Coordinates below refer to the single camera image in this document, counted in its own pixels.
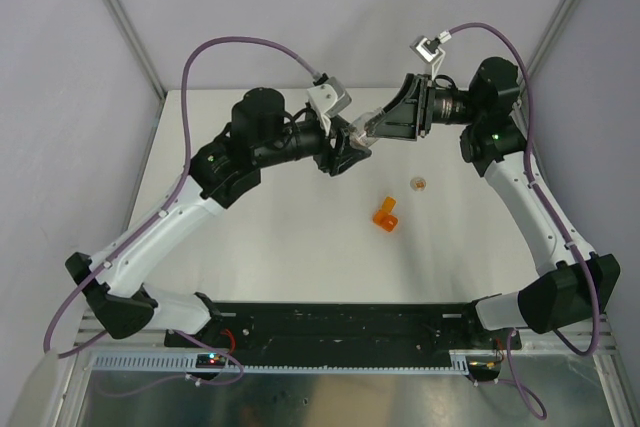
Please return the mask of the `orange pill organizer box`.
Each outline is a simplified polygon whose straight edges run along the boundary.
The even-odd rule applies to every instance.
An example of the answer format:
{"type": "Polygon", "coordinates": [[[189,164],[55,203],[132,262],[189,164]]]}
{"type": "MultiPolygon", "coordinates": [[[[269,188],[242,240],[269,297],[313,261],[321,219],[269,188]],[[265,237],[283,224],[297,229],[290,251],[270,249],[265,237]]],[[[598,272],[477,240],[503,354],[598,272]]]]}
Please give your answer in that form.
{"type": "Polygon", "coordinates": [[[373,223],[386,232],[392,232],[398,225],[398,218],[393,214],[395,205],[394,198],[386,197],[372,217],[373,223]]]}

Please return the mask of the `clear pill bottle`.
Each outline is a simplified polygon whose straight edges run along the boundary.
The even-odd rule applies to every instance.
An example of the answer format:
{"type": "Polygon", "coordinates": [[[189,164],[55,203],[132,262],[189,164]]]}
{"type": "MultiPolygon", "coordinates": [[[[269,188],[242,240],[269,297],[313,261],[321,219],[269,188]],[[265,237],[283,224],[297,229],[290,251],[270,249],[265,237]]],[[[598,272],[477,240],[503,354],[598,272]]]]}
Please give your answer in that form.
{"type": "Polygon", "coordinates": [[[350,145],[357,149],[369,149],[376,141],[374,130],[383,117],[383,109],[365,112],[349,125],[350,145]]]}

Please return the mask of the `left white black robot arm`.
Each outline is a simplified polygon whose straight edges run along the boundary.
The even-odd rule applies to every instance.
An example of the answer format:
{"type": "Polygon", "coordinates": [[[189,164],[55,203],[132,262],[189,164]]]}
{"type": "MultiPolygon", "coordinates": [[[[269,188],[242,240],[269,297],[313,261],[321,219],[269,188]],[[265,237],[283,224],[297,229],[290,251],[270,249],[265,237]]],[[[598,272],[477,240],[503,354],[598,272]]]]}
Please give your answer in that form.
{"type": "Polygon", "coordinates": [[[68,272],[112,338],[155,328],[182,331],[201,346],[214,344],[222,323],[213,302],[201,293],[148,285],[157,264],[257,187],[262,169],[311,157],[322,172],[336,176],[370,156],[349,143],[349,124],[339,115],[351,102],[344,88],[327,81],[308,89],[307,97],[292,115],[279,91],[248,91],[223,130],[187,156],[185,171],[154,211],[99,253],[76,252],[67,259],[68,272]]]}

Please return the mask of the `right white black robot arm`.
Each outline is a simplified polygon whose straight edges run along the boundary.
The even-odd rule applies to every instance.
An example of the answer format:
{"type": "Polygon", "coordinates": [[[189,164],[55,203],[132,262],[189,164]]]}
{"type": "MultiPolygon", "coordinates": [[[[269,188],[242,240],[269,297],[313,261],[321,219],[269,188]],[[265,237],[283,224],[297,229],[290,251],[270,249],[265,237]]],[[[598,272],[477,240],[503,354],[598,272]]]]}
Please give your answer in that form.
{"type": "Polygon", "coordinates": [[[494,189],[530,249],[538,279],[518,292],[470,303],[464,340],[486,347],[503,328],[554,331],[602,313],[620,276],[611,254],[598,254],[575,231],[526,157],[526,139],[511,116],[519,97],[518,68],[501,57],[485,59],[470,86],[444,87],[409,74],[397,95],[366,122],[373,138],[415,141],[435,124],[461,125],[463,160],[494,189]]]}

